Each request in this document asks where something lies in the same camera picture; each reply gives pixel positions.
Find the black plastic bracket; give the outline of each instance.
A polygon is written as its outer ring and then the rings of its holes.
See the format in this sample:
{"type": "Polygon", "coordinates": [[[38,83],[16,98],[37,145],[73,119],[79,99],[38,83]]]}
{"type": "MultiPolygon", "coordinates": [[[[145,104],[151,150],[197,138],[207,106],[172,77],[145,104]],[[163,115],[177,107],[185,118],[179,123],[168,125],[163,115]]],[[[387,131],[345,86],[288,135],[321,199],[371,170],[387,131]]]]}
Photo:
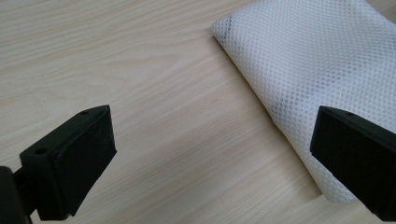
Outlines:
{"type": "Polygon", "coordinates": [[[1,167],[0,208],[13,212],[0,211],[0,222],[29,223],[26,217],[36,209],[42,220],[74,216],[116,153],[108,105],[76,114],[24,150],[22,168],[12,178],[1,167]],[[16,219],[3,222],[6,216],[16,219]]]}
{"type": "Polygon", "coordinates": [[[312,155],[384,221],[396,221],[396,134],[353,113],[321,106],[312,155]]]}

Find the wood grain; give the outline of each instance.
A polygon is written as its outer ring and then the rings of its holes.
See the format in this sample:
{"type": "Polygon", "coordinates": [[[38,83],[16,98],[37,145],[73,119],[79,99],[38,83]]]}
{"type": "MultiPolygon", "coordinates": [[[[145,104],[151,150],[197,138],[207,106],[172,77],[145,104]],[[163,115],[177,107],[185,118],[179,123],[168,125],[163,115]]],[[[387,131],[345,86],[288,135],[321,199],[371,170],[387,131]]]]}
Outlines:
{"type": "Polygon", "coordinates": [[[0,165],[109,104],[119,153],[65,223],[380,223],[326,201],[212,36],[249,2],[0,1],[0,165]]]}

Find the table surface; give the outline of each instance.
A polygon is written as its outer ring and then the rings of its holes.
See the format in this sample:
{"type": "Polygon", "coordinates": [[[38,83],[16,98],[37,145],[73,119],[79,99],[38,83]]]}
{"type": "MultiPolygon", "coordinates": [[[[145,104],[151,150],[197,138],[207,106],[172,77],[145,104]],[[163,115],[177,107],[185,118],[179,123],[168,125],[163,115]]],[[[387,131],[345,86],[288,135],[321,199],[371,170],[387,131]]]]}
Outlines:
{"type": "Polygon", "coordinates": [[[249,2],[0,1],[0,165],[110,105],[118,154],[65,223],[380,223],[324,198],[211,34],[249,2]]]}

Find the white mesh fabric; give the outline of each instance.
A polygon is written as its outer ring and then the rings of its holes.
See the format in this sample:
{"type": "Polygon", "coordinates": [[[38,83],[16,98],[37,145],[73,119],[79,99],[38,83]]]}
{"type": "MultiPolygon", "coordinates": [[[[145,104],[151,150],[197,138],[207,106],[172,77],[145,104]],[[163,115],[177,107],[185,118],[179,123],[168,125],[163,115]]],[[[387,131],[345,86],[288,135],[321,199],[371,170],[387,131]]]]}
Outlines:
{"type": "Polygon", "coordinates": [[[309,152],[318,107],[396,132],[396,26],[363,0],[262,0],[213,24],[326,197],[355,196],[309,152]]]}

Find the screw hole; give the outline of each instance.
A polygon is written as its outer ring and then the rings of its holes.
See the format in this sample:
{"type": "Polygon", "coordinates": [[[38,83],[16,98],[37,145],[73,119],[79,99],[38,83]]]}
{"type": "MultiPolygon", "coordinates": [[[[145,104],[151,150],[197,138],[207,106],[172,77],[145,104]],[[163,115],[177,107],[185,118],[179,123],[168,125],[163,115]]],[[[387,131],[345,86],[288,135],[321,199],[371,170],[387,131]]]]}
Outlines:
{"type": "Polygon", "coordinates": [[[36,155],[43,155],[44,153],[46,153],[48,150],[46,148],[39,148],[35,151],[36,155]]]}

